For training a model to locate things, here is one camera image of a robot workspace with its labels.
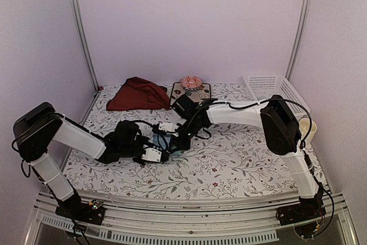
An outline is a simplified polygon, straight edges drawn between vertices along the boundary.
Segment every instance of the yellow cup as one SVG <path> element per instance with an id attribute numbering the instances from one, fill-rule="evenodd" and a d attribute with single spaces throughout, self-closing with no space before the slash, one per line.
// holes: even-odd
<path id="1" fill-rule="evenodd" d="M 301 120 L 299 120 L 299 131 L 302 135 L 302 139 L 304 138 L 304 136 L 308 132 L 309 127 L 310 127 L 309 118 L 302 118 Z M 317 131 L 317 125 L 314 121 L 312 121 L 311 131 L 310 131 L 309 135 L 307 136 L 307 138 L 305 140 L 307 149 L 311 148 L 311 141 L 314 138 L 316 131 Z"/>

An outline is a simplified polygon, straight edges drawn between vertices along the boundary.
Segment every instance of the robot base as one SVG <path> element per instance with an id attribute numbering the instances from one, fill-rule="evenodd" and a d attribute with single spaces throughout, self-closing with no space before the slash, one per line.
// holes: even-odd
<path id="1" fill-rule="evenodd" d="M 87 203 L 83 204 L 83 206 L 81 207 L 83 208 L 83 211 L 81 212 L 81 214 L 75 217 L 75 220 L 94 225 L 102 225 L 104 213 L 106 212 L 105 208 L 99 207 L 98 209 L 94 209 L 93 206 Z M 55 214 L 70 218 L 69 215 L 60 206 L 56 208 Z"/>
<path id="2" fill-rule="evenodd" d="M 319 189 L 314 198 L 299 198 L 299 204 L 280 207 L 276 210 L 276 218 L 279 220 L 280 225 L 303 222 L 324 216 L 326 214 L 326 210 L 322 201 L 322 184 L 318 184 Z"/>

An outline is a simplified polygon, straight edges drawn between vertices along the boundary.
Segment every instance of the white basket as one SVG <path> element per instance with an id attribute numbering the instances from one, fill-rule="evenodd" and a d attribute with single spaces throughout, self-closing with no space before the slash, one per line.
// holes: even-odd
<path id="1" fill-rule="evenodd" d="M 280 95 L 284 99 L 293 100 L 301 104 L 310 112 L 309 106 L 293 85 L 283 76 L 243 76 L 243 79 L 256 100 L 269 99 L 272 95 Z M 295 104 L 288 103 L 288 106 L 297 118 L 306 114 L 302 108 Z"/>

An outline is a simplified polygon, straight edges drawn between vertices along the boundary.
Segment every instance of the patterned mat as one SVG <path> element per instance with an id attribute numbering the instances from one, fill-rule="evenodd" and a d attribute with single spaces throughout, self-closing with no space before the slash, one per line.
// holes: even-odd
<path id="1" fill-rule="evenodd" d="M 151 123 L 184 121 L 173 110 L 106 111 L 120 85 L 107 85 L 98 97 L 85 127 L 100 135 L 114 130 L 120 120 Z M 251 100 L 243 84 L 212 84 L 212 96 L 226 100 Z M 143 135 L 151 130 L 141 125 Z M 296 191 L 283 161 L 266 147 L 262 129 L 246 125 L 213 125 L 210 140 L 195 138 L 192 148 L 165 164 L 141 166 L 131 159 L 104 165 L 73 150 L 65 176 L 77 189 L 121 196 L 160 199 L 224 199 Z M 316 175 L 325 177 L 313 150 Z"/>

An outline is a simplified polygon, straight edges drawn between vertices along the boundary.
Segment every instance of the maroon towel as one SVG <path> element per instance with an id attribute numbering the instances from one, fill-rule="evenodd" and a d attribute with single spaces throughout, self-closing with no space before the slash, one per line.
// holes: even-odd
<path id="1" fill-rule="evenodd" d="M 107 111 L 135 109 L 169 109 L 167 88 L 139 77 L 127 79 L 115 97 L 107 103 Z"/>

